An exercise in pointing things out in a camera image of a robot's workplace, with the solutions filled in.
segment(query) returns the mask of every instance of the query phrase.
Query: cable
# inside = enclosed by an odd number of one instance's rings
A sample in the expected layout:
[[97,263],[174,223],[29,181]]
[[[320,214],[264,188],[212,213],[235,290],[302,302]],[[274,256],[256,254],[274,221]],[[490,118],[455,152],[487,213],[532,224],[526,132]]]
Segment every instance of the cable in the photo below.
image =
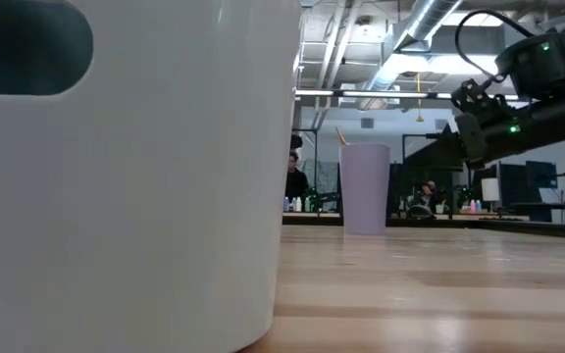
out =
[[464,24],[468,22],[468,20],[472,19],[473,17],[475,17],[478,14],[486,14],[486,15],[490,15],[492,17],[495,17],[495,18],[503,21],[505,24],[516,29],[516,31],[518,31],[519,33],[523,34],[526,37],[532,37],[532,36],[534,36],[534,34],[529,32],[528,30],[526,30],[521,25],[518,25],[516,22],[512,21],[511,19],[507,18],[506,16],[504,16],[502,14],[497,13],[494,10],[473,11],[473,12],[469,13],[465,18],[463,18],[463,20],[461,20],[461,22],[457,26],[457,30],[455,31],[455,48],[457,49],[457,53],[459,54],[459,57],[461,57],[461,59],[463,59],[463,61],[465,61],[466,63],[474,66],[477,69],[479,69],[479,71],[484,73],[487,77],[489,77],[489,79],[493,80],[496,83],[500,83],[500,82],[505,80],[504,76],[502,78],[498,78],[498,77],[496,77],[496,75],[493,75],[492,73],[486,71],[484,68],[480,67],[475,62],[470,60],[470,58],[468,58],[468,56],[461,49],[461,43],[460,43],[461,29],[463,28]]
[[[561,198],[561,196],[557,192],[555,192],[555,190],[548,189],[548,191],[552,192],[553,195],[555,195],[555,197],[557,197],[557,200],[559,200],[559,203],[564,203],[564,200]],[[559,210],[559,211],[560,211],[559,212],[560,215],[563,213],[563,215],[561,217],[561,223],[563,225],[564,224],[564,217],[565,217],[565,210],[562,209],[562,210]]]

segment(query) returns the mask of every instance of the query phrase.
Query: exposed ductwork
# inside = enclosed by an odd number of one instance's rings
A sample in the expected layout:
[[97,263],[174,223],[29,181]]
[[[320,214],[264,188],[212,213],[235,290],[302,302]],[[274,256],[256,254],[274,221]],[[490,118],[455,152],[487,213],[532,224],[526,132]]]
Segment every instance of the exposed ductwork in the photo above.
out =
[[[339,18],[337,17],[339,15],[338,11],[339,8],[343,9],[345,5],[346,5],[345,0],[337,1],[337,12],[335,12],[335,20],[337,21],[338,19],[339,25],[341,23],[341,17]],[[352,31],[355,27],[357,18],[359,17],[359,9],[361,8],[361,5],[363,5],[363,0],[354,0],[352,2],[352,7],[348,12],[348,22],[343,32],[343,35],[341,36],[341,40],[337,45],[337,52],[334,57],[333,67],[331,68],[329,79],[326,82],[327,88],[331,88],[334,84],[334,80],[337,76],[337,72],[339,71],[339,67],[341,65],[341,60],[343,59],[343,55],[345,54],[345,50],[348,46],[348,42],[350,41],[350,36],[352,35]],[[324,62],[322,64],[322,69],[320,70],[320,76],[318,77],[318,83],[317,83],[318,88],[322,88],[322,85],[324,84],[324,79],[326,78],[326,72],[328,70],[329,63],[331,61],[331,55],[333,54],[333,49],[336,40],[337,40],[337,32],[336,29],[334,29],[334,33],[329,38],[329,43],[327,45],[327,52],[326,55],[324,56]],[[315,116],[313,118],[313,123],[311,124],[311,128],[320,129],[320,127],[322,127],[322,123],[324,122],[324,119],[326,118],[326,114],[329,111],[330,107],[331,107],[330,97],[327,98],[326,105],[324,107],[320,106],[320,98],[316,97]]]
[[[394,52],[429,52],[433,35],[441,24],[461,5],[463,0],[417,0],[411,16],[393,25],[384,42],[384,63],[366,85],[367,90],[388,90],[401,72]],[[386,103],[376,98],[361,99],[359,109],[383,109]]]
[[[331,30],[331,35],[329,36],[329,41],[326,45],[326,51],[324,53],[324,58],[322,60],[322,66],[320,68],[320,75],[318,76],[318,81],[315,85],[316,88],[322,88],[324,85],[324,80],[326,78],[326,73],[329,70],[329,65],[331,64],[331,56],[333,55],[334,46],[336,45],[339,28],[341,27],[341,21],[343,19],[343,12],[345,10],[345,3],[346,0],[337,0],[336,8],[334,10],[333,15],[333,29]],[[322,115],[322,112],[325,108],[322,108],[320,105],[320,97],[315,98],[315,116],[313,117],[313,123],[311,124],[311,128],[316,128],[318,119]],[[331,99],[327,98],[326,106],[331,105]]]

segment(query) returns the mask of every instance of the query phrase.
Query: ceiling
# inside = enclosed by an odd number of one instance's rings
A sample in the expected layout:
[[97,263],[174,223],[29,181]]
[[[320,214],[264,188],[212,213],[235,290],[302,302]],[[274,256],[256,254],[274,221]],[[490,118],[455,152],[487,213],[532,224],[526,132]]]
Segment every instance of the ceiling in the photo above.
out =
[[[414,0],[400,1],[364,1],[357,19],[363,19],[363,25],[357,24],[352,30],[349,43],[345,48],[343,61],[336,72],[334,88],[346,84],[346,89],[350,89],[352,84],[356,89],[363,89],[365,84],[371,80],[383,65],[385,59],[382,56],[382,43],[390,24],[397,24],[409,17]],[[301,48],[301,76],[298,83],[300,88],[316,88],[318,86],[318,76],[322,62],[327,52],[327,42],[331,32],[331,24],[336,8],[336,0],[303,0],[304,14],[304,33]],[[506,0],[465,0],[455,13],[446,19],[444,27],[452,25],[451,30],[457,25],[469,10],[473,9],[494,9],[502,12],[505,16],[518,19],[525,26],[539,24],[547,20],[552,20],[560,16],[565,16],[565,0],[531,0],[531,1],[506,1]],[[344,13],[337,42],[341,39],[343,29],[347,24],[347,15]],[[501,23],[494,18],[485,15],[474,17],[467,22],[468,27],[486,27],[489,30],[497,30]],[[468,73],[465,75],[446,74],[438,72],[408,73],[400,75],[393,83],[392,89],[397,86],[404,91],[432,91],[432,92],[451,92],[461,82],[468,78],[483,81],[483,75]],[[507,80],[501,85],[493,86],[489,93],[514,93],[511,82]],[[453,110],[449,103],[437,104],[431,101],[422,102],[422,109],[418,111],[418,102],[409,102],[405,105],[390,106],[387,111],[360,112],[354,104],[346,107],[350,109],[340,109],[334,103],[328,111],[322,128],[324,132],[332,131],[334,126],[345,128],[349,134],[377,134],[377,133],[404,133],[404,132],[424,132],[435,131],[434,123],[438,119],[446,119],[453,116]],[[303,127],[308,127],[315,119],[313,104],[306,104],[302,110]],[[425,117],[423,124],[417,122],[417,118],[422,115]],[[360,120],[364,117],[375,119],[374,128],[362,129]]]

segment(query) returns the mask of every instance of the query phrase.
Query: wooden tabletop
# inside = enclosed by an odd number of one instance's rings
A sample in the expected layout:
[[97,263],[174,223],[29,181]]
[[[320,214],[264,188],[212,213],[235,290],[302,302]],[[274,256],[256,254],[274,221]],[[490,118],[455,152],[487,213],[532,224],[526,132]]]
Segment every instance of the wooden tabletop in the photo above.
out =
[[244,353],[565,353],[565,239],[283,227],[274,324]]

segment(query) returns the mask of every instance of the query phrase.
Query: person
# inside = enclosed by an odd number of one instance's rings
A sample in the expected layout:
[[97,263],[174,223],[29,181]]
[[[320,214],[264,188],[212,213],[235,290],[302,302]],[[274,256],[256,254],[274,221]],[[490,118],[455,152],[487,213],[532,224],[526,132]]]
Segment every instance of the person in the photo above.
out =
[[286,166],[286,187],[284,188],[284,196],[289,201],[294,197],[302,197],[309,189],[309,181],[306,175],[300,172],[298,166],[298,154],[290,151],[289,161]]
[[415,205],[424,206],[424,207],[428,208],[429,210],[431,210],[431,212],[435,213],[436,212],[436,204],[437,204],[437,196],[433,193],[429,184],[425,183],[420,188],[420,192],[418,192],[418,194],[416,195],[413,203]]
[[433,194],[436,193],[436,183],[432,180],[427,181],[427,185]]

